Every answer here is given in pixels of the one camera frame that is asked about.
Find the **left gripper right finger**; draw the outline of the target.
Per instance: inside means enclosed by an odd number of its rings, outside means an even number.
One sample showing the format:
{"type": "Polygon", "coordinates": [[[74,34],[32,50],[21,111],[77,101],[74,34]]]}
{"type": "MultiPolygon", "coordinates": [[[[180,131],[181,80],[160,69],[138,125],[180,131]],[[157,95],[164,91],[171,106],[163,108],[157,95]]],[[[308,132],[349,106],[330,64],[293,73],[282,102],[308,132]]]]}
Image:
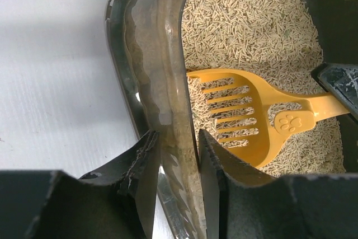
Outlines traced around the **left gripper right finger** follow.
{"type": "Polygon", "coordinates": [[[356,238],[357,174],[272,177],[199,131],[208,238],[356,238]]]}

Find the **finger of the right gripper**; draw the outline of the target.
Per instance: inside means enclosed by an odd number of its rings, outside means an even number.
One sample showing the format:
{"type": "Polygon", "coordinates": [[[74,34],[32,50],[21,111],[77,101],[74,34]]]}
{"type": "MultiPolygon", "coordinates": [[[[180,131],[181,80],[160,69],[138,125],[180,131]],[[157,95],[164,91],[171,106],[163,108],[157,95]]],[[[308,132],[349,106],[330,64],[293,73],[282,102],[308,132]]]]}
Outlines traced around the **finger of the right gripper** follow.
{"type": "Polygon", "coordinates": [[[311,71],[311,76],[357,119],[357,65],[323,63],[311,71]]]}

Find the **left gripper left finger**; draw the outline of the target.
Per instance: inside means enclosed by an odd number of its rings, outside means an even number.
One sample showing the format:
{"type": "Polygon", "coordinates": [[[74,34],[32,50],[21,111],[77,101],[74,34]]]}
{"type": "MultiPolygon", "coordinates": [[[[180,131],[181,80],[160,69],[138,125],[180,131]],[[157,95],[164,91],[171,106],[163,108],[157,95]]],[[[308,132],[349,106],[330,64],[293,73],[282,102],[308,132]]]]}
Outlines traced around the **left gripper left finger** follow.
{"type": "Polygon", "coordinates": [[[2,238],[151,238],[159,134],[75,178],[61,170],[1,171],[2,238]]]}

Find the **yellow plastic litter scoop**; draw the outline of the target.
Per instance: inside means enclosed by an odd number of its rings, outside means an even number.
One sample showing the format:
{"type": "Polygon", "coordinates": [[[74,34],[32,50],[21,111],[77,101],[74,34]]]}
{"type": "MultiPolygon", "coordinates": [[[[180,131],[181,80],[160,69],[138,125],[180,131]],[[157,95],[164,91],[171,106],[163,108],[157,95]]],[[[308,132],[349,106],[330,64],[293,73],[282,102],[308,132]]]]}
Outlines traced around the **yellow plastic litter scoop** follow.
{"type": "Polygon", "coordinates": [[[247,71],[225,68],[204,69],[188,72],[187,76],[199,78],[202,83],[227,78],[233,81],[224,86],[205,89],[204,93],[248,87],[248,91],[245,93],[209,99],[207,103],[221,102],[225,104],[223,108],[212,109],[212,114],[253,108],[253,114],[225,117],[216,122],[221,124],[254,118],[256,120],[254,124],[218,128],[216,131],[220,134],[228,134],[228,137],[220,138],[219,143],[247,141],[246,146],[230,146],[228,151],[256,168],[270,163],[292,135],[312,130],[321,120],[349,112],[329,92],[315,95],[286,92],[271,86],[260,76],[247,71]],[[236,106],[227,104],[228,101],[244,97],[250,97],[251,102],[236,106]]]}

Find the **dark grey litter box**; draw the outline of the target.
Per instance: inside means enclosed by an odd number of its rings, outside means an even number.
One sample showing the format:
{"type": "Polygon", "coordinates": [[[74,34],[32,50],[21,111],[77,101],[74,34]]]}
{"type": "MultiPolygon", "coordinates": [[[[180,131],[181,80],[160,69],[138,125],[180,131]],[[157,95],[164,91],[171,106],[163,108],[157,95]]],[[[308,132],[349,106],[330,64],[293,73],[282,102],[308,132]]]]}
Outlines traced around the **dark grey litter box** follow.
{"type": "Polygon", "coordinates": [[[107,39],[138,136],[159,132],[157,193],[175,238],[208,238],[186,82],[185,0],[109,0],[107,39]]]}

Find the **cat litter granules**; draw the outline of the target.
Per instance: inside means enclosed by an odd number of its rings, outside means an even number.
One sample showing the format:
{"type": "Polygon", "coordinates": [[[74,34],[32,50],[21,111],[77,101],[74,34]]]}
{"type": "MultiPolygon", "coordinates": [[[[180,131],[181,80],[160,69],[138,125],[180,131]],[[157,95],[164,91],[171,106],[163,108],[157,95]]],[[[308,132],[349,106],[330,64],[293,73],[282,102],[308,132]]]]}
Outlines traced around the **cat litter granules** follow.
{"type": "MultiPolygon", "coordinates": [[[[185,67],[188,72],[204,69],[238,69],[256,74],[270,85],[295,94],[313,95],[323,89],[311,71],[323,62],[318,32],[303,0],[186,0],[181,26],[185,67]]],[[[217,141],[228,137],[218,128],[251,125],[248,118],[229,123],[225,117],[253,114],[253,108],[212,114],[224,103],[209,99],[241,94],[247,86],[204,93],[232,79],[202,83],[187,78],[192,119],[196,131],[207,130],[217,141]]],[[[230,106],[251,102],[250,97],[228,101],[230,106]]]]}

